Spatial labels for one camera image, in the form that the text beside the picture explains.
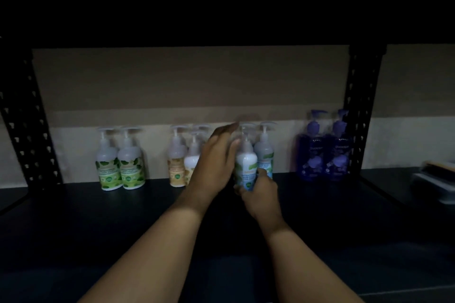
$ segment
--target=hand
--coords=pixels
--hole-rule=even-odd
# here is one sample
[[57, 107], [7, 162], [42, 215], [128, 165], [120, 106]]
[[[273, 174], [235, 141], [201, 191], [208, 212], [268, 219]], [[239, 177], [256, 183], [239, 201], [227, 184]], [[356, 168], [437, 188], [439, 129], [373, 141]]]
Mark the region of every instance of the hand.
[[238, 129], [238, 122], [218, 127], [202, 148], [201, 156], [191, 176], [187, 190], [198, 191], [210, 201], [229, 181], [234, 169], [235, 155], [240, 140], [229, 145], [231, 134]]
[[288, 227], [281, 216], [281, 208], [278, 200], [278, 185], [267, 176], [267, 171], [258, 169], [258, 178], [252, 191], [244, 187], [234, 186], [240, 194], [247, 211], [258, 222], [264, 235]]

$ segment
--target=forearm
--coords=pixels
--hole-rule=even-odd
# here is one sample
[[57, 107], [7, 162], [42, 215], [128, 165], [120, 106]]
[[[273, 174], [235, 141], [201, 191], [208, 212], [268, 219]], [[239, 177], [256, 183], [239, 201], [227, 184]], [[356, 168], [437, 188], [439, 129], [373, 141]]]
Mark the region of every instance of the forearm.
[[177, 302], [209, 203], [184, 191], [80, 302]]
[[262, 225], [282, 303], [359, 303], [362, 300], [281, 219]]

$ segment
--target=blue label bottle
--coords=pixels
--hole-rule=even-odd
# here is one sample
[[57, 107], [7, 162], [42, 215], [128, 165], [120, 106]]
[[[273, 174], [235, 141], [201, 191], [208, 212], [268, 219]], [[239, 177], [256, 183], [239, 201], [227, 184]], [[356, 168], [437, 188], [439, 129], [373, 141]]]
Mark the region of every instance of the blue label bottle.
[[338, 110], [339, 120], [333, 123], [333, 132], [324, 137], [324, 176], [331, 181], [341, 181], [348, 173], [351, 138], [346, 134], [346, 123], [342, 120], [347, 110]]
[[305, 134], [298, 138], [297, 175], [305, 181], [314, 181], [323, 170], [323, 137], [319, 133], [319, 123], [316, 121], [325, 110], [312, 110], [313, 120], [308, 124]]

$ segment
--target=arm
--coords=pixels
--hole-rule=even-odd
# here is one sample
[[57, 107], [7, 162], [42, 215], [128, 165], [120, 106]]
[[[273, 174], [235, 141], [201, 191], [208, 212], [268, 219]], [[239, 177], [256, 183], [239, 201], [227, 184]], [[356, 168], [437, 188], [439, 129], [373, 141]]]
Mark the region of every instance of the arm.
[[173, 303], [182, 291], [197, 231], [208, 206], [229, 180], [238, 124], [217, 128], [204, 146], [190, 184], [80, 303]]
[[277, 184], [264, 169], [259, 169], [252, 192], [237, 189], [266, 239], [280, 302], [363, 302], [283, 220]]

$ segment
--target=beige wall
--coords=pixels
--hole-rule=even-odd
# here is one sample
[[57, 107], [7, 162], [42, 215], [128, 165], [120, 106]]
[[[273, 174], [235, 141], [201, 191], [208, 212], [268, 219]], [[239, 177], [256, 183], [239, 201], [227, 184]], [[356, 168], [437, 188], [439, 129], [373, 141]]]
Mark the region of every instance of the beige wall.
[[[348, 60], [347, 46], [34, 50], [65, 182], [97, 180], [91, 163], [100, 125], [141, 125], [137, 138], [150, 177], [163, 178], [170, 124], [274, 120], [275, 171], [290, 171], [293, 139], [309, 110], [342, 106]], [[364, 168], [455, 157], [448, 137], [455, 116], [453, 72], [453, 45], [388, 47]], [[3, 158], [14, 158], [4, 127], [0, 137]], [[24, 184], [14, 161], [2, 177], [8, 179], [3, 187]]]

